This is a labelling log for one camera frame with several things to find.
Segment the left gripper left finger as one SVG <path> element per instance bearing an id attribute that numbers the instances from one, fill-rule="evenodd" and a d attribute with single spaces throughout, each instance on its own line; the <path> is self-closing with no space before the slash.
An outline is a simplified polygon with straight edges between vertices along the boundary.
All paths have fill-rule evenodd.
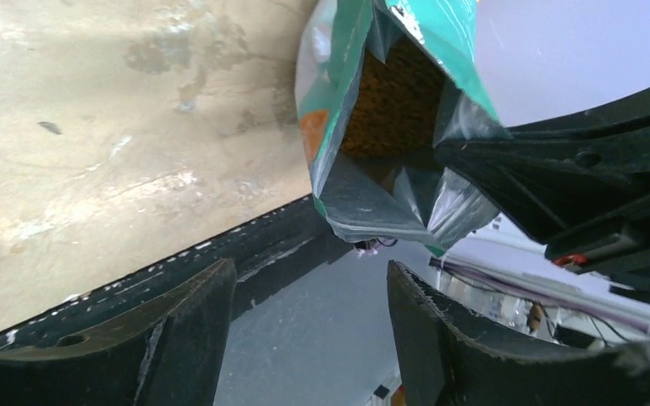
<path id="1" fill-rule="evenodd" d="M 0 352 L 0 405 L 210 405 L 237 273 L 220 260 L 47 348 Z"/>

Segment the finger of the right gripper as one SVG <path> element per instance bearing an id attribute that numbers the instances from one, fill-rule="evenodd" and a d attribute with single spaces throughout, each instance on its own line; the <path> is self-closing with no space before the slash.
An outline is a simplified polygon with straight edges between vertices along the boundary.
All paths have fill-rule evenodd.
<path id="1" fill-rule="evenodd" d="M 650 87 L 435 154 L 537 242 L 612 218 L 650 230 Z"/>

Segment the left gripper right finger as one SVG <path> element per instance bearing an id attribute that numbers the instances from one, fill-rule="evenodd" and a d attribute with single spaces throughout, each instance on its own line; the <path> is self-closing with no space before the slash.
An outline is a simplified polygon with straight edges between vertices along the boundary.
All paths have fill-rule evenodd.
<path id="1" fill-rule="evenodd" d="M 387 290 L 409 405 L 650 405 L 650 342 L 587 351 L 529 337 L 398 261 Z"/>

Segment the green dog food bag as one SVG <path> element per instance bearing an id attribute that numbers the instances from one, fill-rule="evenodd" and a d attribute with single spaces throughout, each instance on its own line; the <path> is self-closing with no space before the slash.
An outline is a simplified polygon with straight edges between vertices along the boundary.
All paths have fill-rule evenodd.
<path id="1" fill-rule="evenodd" d="M 503 133 L 475 69 L 474 1 L 320 1 L 300 38 L 295 105 L 317 211 L 341 239 L 442 255 L 499 209 L 437 162 Z"/>

